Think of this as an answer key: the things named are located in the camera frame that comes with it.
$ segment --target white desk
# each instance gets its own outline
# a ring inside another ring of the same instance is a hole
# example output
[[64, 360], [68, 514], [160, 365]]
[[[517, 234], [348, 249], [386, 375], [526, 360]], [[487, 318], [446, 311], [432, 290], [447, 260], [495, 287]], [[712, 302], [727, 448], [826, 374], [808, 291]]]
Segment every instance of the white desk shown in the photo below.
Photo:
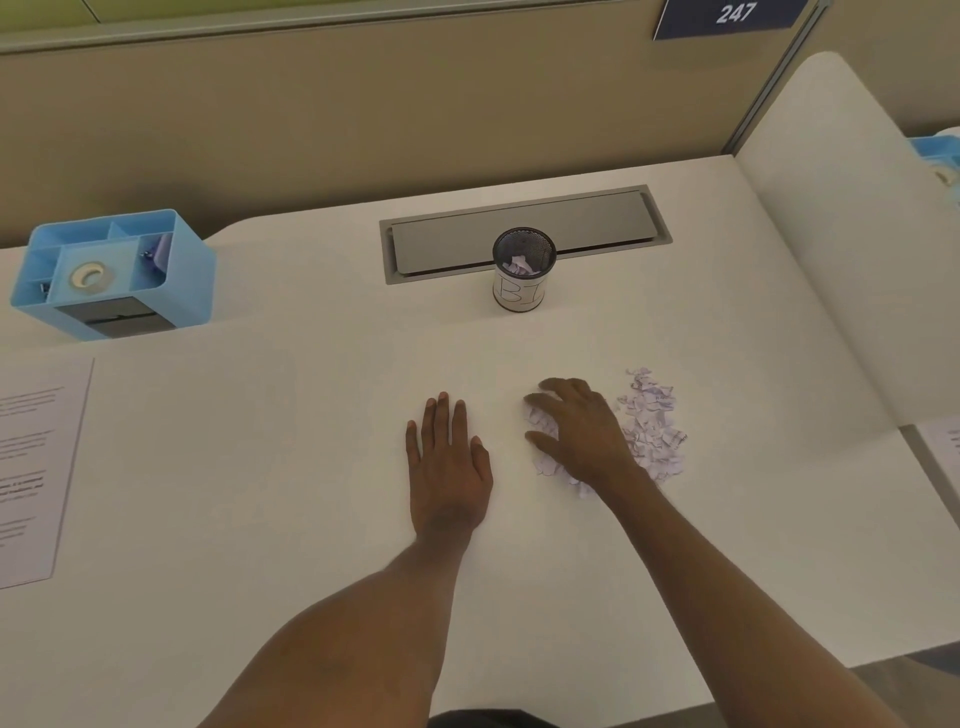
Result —
[[[489, 271], [384, 284], [381, 219], [640, 183], [675, 242], [562, 260], [533, 313], [499, 308]], [[640, 365], [690, 435], [668, 494], [845, 663], [960, 639], [960, 531], [731, 158], [212, 242], [207, 326], [79, 344], [0, 307], [5, 349], [97, 356], [56, 573], [0, 593], [5, 725], [193, 725], [286, 619], [409, 542], [404, 423], [442, 388], [497, 483], [435, 710], [600, 728], [709, 700], [613, 517], [537, 477], [522, 438], [541, 377], [613, 395]], [[0, 252], [0, 289], [20, 256]]]

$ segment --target floor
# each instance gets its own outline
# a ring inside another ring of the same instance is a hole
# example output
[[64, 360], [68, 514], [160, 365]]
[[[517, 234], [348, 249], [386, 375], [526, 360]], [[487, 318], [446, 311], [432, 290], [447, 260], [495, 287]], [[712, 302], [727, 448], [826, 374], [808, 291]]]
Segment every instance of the floor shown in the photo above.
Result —
[[[898, 657], [858, 667], [854, 672], [910, 728], [957, 728], [960, 725], [960, 677]], [[619, 728], [726, 728], [712, 703]]]

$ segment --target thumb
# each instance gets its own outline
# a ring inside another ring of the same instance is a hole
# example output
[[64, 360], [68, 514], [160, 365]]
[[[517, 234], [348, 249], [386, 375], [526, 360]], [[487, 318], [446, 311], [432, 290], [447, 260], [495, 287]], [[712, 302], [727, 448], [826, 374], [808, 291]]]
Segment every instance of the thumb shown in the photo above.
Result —
[[480, 479], [487, 485], [493, 485], [493, 473], [490, 469], [490, 454], [483, 447], [480, 438], [476, 435], [470, 440], [470, 457], [473, 460], [473, 468], [479, 473]]
[[528, 431], [524, 437], [533, 443], [535, 448], [541, 452], [545, 452], [557, 462], [560, 462], [560, 443], [557, 440], [543, 432], [537, 432], [534, 429]]

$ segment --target number 247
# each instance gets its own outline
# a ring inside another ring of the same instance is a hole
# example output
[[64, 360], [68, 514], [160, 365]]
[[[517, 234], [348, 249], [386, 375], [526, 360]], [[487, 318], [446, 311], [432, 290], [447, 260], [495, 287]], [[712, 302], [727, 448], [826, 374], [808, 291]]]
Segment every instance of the number 247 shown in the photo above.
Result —
[[741, 23], [750, 17], [750, 13], [756, 8], [756, 3], [740, 3], [737, 6], [725, 5], [717, 19], [717, 25], [720, 23], [740, 21]]

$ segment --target hand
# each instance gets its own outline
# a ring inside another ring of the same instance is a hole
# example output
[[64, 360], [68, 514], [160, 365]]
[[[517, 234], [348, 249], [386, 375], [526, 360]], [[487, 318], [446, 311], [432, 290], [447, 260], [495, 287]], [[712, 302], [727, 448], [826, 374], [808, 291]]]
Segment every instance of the hand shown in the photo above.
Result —
[[620, 422], [599, 392], [591, 392], [582, 379], [545, 379], [540, 389], [556, 392], [559, 400], [544, 393], [524, 399], [557, 421], [560, 439], [543, 432], [527, 432], [526, 438], [538, 449], [563, 465], [602, 496], [612, 482], [636, 475], [645, 476], [634, 460], [620, 429]]
[[467, 406], [453, 409], [453, 441], [449, 440], [450, 397], [427, 400], [423, 410], [423, 455], [417, 448], [417, 423], [407, 423], [410, 465], [410, 516], [419, 536], [432, 527], [464, 525], [472, 531], [487, 515], [493, 475], [490, 454], [480, 438], [467, 442]]

